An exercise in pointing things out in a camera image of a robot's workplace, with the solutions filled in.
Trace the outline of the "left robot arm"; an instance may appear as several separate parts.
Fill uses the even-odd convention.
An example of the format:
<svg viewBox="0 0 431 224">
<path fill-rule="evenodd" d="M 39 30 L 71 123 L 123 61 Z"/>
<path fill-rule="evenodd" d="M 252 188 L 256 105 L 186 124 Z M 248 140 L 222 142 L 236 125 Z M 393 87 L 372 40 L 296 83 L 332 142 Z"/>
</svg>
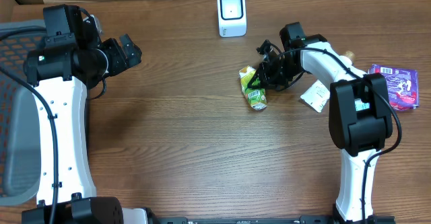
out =
<svg viewBox="0 0 431 224">
<path fill-rule="evenodd" d="M 128 35 L 101 40 L 96 18 L 76 5 L 43 10 L 46 37 L 28 53 L 27 82 L 38 106 L 40 182 L 37 207 L 23 223 L 147 223 L 142 208 L 99 197 L 86 143 L 88 91 L 141 62 Z"/>
</svg>

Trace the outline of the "green tea packet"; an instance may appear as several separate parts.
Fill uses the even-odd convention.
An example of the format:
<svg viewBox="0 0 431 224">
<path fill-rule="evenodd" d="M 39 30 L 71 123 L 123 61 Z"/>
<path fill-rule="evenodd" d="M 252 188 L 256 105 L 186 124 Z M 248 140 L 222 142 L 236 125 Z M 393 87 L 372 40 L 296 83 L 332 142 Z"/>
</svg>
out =
<svg viewBox="0 0 431 224">
<path fill-rule="evenodd" d="M 263 110 L 267 107 L 267 98 L 264 89 L 248 89 L 247 83 L 254 75 L 256 69 L 251 66 L 246 66 L 239 70 L 239 79 L 241 92 L 247 100 L 250 107 L 256 111 Z"/>
</svg>

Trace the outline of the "purple snack packet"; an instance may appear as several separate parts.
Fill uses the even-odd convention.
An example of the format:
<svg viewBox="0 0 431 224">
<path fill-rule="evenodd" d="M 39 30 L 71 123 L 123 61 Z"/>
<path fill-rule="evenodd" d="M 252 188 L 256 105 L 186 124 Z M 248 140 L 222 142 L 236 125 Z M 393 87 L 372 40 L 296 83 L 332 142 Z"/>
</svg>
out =
<svg viewBox="0 0 431 224">
<path fill-rule="evenodd" d="M 420 106 L 416 70 L 373 64 L 368 73 L 380 73 L 384 76 L 387 82 L 389 102 L 395 110 L 412 110 Z"/>
</svg>

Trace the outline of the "teal snack packet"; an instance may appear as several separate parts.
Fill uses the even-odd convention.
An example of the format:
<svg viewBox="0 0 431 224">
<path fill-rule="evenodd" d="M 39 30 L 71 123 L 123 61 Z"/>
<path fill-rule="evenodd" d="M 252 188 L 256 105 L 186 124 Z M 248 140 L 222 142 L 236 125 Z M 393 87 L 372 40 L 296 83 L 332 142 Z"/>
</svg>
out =
<svg viewBox="0 0 431 224">
<path fill-rule="evenodd" d="M 357 112 L 368 110 L 370 108 L 370 104 L 363 102 L 360 98 L 355 99 L 354 105 Z"/>
</svg>

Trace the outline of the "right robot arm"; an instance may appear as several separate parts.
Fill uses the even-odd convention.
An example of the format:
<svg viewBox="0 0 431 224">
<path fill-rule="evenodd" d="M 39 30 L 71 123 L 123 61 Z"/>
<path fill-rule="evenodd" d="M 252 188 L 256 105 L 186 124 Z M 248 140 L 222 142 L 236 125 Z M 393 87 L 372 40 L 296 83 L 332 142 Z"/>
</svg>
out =
<svg viewBox="0 0 431 224">
<path fill-rule="evenodd" d="M 385 78 L 355 68 L 324 36 L 307 36 L 298 22 L 285 25 L 279 37 L 282 48 L 269 40 L 257 47 L 263 60 L 247 79 L 245 96 L 255 100 L 266 89 L 283 91 L 303 74 L 314 75 L 329 90 L 329 134 L 341 154 L 339 194 L 330 222 L 394 223 L 394 217 L 375 215 L 371 203 L 378 158 L 388 153 L 385 141 L 399 125 Z"/>
</svg>

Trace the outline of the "white cosmetic tube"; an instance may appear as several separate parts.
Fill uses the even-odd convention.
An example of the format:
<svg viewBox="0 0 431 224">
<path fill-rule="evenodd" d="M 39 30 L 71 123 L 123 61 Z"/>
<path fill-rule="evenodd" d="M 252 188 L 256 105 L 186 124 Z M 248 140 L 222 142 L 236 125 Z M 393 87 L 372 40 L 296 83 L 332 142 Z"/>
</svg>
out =
<svg viewBox="0 0 431 224">
<path fill-rule="evenodd" d="M 333 82 L 354 79 L 333 57 L 323 52 L 302 50 L 300 60 L 302 68 L 317 79 L 300 98 L 317 112 L 321 112 L 329 100 Z"/>
</svg>

